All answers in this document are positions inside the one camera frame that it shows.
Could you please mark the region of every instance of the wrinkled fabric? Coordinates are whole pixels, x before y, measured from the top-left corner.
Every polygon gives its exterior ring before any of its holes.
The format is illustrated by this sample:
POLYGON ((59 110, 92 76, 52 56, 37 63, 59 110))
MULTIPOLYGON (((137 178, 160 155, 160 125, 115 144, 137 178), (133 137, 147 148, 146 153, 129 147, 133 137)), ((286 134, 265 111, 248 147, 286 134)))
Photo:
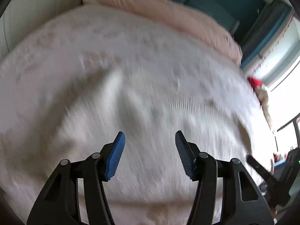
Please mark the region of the wrinkled fabric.
POLYGON ((111 6, 188 33, 220 55, 241 64, 242 50, 230 33, 213 18, 196 9, 170 0, 83 0, 84 4, 111 6))
MULTIPOLYGON (((175 132, 216 159, 252 154, 270 169, 274 138, 241 71, 193 37, 105 6, 59 16, 0 65, 0 187, 25 222, 62 159, 126 145, 104 184, 115 223, 186 224, 197 182, 175 132)), ((214 221, 221 210, 218 183, 214 221)), ((87 222, 82 181, 82 219, 87 222)))

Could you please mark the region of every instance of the black clamp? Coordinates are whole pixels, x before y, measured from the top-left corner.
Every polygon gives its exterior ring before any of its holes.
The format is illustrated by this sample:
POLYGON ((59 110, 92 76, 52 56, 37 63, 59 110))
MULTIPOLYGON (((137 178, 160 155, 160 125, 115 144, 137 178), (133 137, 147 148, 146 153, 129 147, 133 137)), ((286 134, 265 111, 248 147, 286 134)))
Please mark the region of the black clamp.
POLYGON ((269 206, 274 208, 277 205, 285 206, 291 199, 289 191, 300 170, 300 149, 296 148, 288 153, 285 167, 278 180, 260 165, 253 156, 247 156, 247 162, 266 181, 267 193, 265 199, 269 206))
POLYGON ((83 179, 90 225, 113 225, 102 182, 115 175, 124 146, 125 134, 119 132, 113 143, 84 161, 62 160, 40 192, 27 225, 86 225, 80 218, 77 179, 83 179))
POLYGON ((176 147, 187 176, 199 181, 187 225, 211 225, 214 215, 217 178, 223 178, 222 213, 218 225, 274 225, 269 206, 240 162, 215 160, 187 142, 181 131, 176 147))

